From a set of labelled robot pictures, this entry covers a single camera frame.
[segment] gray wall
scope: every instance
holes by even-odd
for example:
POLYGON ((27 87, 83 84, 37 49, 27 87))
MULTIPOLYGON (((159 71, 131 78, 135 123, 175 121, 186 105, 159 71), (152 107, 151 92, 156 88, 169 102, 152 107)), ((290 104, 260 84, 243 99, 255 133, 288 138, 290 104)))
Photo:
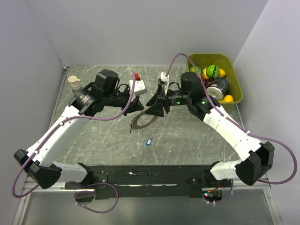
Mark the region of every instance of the gray wall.
MULTIPOLYGON (((18 148, 31 146, 47 130, 63 67, 24 0, 0 3, 0 218, 11 224, 18 199, 10 188, 19 165, 18 148)), ((18 184, 18 192, 24 176, 18 184)))
POLYGON ((64 66, 165 65, 179 52, 220 52, 234 61, 267 2, 27 1, 64 66))
MULTIPOLYGON (((300 159, 300 2, 269 0, 234 67, 244 91, 240 104, 245 126, 253 133, 288 144, 300 159)), ((269 179, 287 178, 293 169, 287 151, 276 147, 269 179)), ((272 186, 284 225, 300 224, 300 175, 272 186)))

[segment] marble surface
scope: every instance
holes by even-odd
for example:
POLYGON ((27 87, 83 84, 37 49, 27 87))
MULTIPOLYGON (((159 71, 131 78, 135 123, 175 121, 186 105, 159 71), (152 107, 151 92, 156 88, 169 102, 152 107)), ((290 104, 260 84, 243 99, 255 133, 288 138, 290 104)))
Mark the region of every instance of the marble surface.
MULTIPOLYGON (((168 66, 72 66, 66 75, 76 75, 82 86, 95 80, 97 72, 109 69, 117 72, 120 83, 128 83, 131 71, 141 75, 148 93, 141 96, 144 107, 157 89, 157 72, 166 71, 168 66)), ((185 66, 173 66, 170 81, 180 83, 185 66)), ((63 86, 54 115, 56 121, 73 93, 67 80, 63 86)), ((97 117, 116 115, 119 108, 106 107, 97 117)), ((140 133, 130 133, 129 124, 139 112, 121 116, 112 121, 90 121, 68 140, 57 157, 58 162, 74 164, 111 165, 207 165, 215 161, 239 159, 233 148, 212 128, 193 116, 186 106, 173 106, 164 118, 158 118, 155 125, 140 133), (151 146, 146 146, 153 138, 151 146)), ((234 107, 230 115, 240 123, 234 107)))

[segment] yellow lemon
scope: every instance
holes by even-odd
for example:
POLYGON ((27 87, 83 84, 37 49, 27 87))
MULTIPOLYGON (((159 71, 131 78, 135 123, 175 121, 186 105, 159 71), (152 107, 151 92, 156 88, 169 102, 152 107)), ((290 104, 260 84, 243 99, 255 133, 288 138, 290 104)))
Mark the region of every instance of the yellow lemon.
POLYGON ((220 74, 219 74, 220 77, 224 77, 226 76, 226 73, 224 70, 220 69, 220 74))
POLYGON ((234 100, 231 95, 225 95, 224 98, 219 102, 234 102, 234 100))
POLYGON ((206 80, 208 80, 209 77, 206 75, 206 68, 203 69, 202 73, 203 73, 204 78, 205 78, 206 80))

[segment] green plastic bin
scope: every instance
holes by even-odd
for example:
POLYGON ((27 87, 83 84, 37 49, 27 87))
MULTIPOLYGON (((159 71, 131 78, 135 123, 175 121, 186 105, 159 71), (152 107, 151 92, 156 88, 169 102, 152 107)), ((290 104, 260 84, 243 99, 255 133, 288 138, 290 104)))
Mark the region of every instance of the green plastic bin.
MULTIPOLYGON (((195 66, 206 68, 211 64, 217 65, 220 69, 226 72, 225 78, 229 81, 229 95, 232 95, 234 102, 221 103, 226 111, 230 111, 235 104, 238 104, 243 99, 243 92, 240 88, 240 83, 236 77, 233 65, 229 58, 222 54, 215 53, 199 53, 189 56, 195 66)), ((192 64, 187 60, 187 71, 192 67, 192 64)))

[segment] white plug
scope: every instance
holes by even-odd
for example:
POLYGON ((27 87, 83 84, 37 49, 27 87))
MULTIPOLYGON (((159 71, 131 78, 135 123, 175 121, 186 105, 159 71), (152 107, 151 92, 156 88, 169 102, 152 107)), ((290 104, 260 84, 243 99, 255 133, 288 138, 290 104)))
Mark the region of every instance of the white plug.
POLYGON ((161 79, 165 83, 164 89, 165 89, 165 94, 167 94, 168 89, 169 89, 169 76, 166 76, 165 72, 158 73, 157 76, 159 79, 161 79))
MULTIPOLYGON (((130 90, 132 89, 132 85, 133 85, 133 80, 129 80, 130 90)), ((139 95, 142 95, 145 93, 147 93, 147 89, 146 89, 144 81, 142 81, 142 80, 135 81, 135 90, 134 90, 134 95, 132 97, 132 101, 136 96, 139 96, 139 95)))

